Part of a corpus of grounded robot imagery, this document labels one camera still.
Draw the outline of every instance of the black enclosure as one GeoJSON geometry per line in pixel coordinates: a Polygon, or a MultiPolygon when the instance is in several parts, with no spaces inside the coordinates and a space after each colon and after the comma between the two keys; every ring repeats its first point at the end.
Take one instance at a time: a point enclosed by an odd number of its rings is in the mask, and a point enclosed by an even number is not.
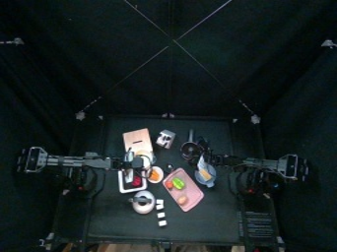
{"type": "Polygon", "coordinates": [[[110,114],[257,115],[266,158],[312,167],[275,197],[288,248],[336,251],[336,14],[333,0],[1,1],[0,251],[35,251],[58,204],[53,177],[16,172],[21,148],[68,155],[75,125],[110,114]]]}

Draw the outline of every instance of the green vegetable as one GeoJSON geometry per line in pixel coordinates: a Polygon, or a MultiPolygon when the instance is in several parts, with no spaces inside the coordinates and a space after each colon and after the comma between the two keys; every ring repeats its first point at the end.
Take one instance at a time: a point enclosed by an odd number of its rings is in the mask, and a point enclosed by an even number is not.
{"type": "Polygon", "coordinates": [[[173,183],[174,183],[174,187],[175,187],[178,190],[182,190],[182,189],[185,188],[185,181],[183,181],[181,178],[175,177],[175,178],[173,179],[173,183]]]}

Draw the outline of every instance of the pink plate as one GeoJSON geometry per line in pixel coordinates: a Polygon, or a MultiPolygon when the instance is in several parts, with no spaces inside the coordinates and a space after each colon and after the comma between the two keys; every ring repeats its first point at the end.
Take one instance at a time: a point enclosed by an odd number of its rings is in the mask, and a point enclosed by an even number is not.
{"type": "Polygon", "coordinates": [[[173,173],[170,173],[162,183],[175,202],[178,201],[179,197],[187,197],[187,202],[183,205],[179,205],[177,202],[178,206],[185,212],[187,212],[205,197],[205,193],[199,189],[198,185],[195,184],[183,168],[178,168],[173,173]],[[175,177],[181,178],[185,181],[185,188],[182,190],[178,190],[175,187],[169,190],[164,186],[164,182],[173,180],[175,177]]]}

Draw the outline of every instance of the white block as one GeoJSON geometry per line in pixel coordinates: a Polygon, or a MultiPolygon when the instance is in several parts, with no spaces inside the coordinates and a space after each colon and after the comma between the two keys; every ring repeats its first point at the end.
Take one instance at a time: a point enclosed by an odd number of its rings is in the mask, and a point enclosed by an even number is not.
{"type": "Polygon", "coordinates": [[[163,209],[163,205],[156,205],[156,206],[155,206],[155,209],[156,209],[156,210],[162,210],[162,209],[163,209]]]}
{"type": "Polygon", "coordinates": [[[163,200],[158,199],[158,200],[155,201],[155,203],[156,203],[156,205],[163,205],[163,200]]]}
{"type": "Polygon", "coordinates": [[[164,218],[164,213],[159,213],[159,214],[156,214],[158,215],[158,218],[160,219],[160,218],[164,218]]]}
{"type": "Polygon", "coordinates": [[[159,226],[163,226],[163,225],[167,225],[167,221],[166,221],[166,220],[162,220],[162,221],[159,222],[159,226]]]}

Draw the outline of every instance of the black pan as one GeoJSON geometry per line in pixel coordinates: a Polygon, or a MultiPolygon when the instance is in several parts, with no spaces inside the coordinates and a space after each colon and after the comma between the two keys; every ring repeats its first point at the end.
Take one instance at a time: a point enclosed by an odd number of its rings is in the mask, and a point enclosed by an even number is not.
{"type": "Polygon", "coordinates": [[[197,158],[202,151],[198,144],[194,142],[194,130],[190,130],[189,141],[182,145],[181,148],[183,159],[193,160],[197,158]]]}

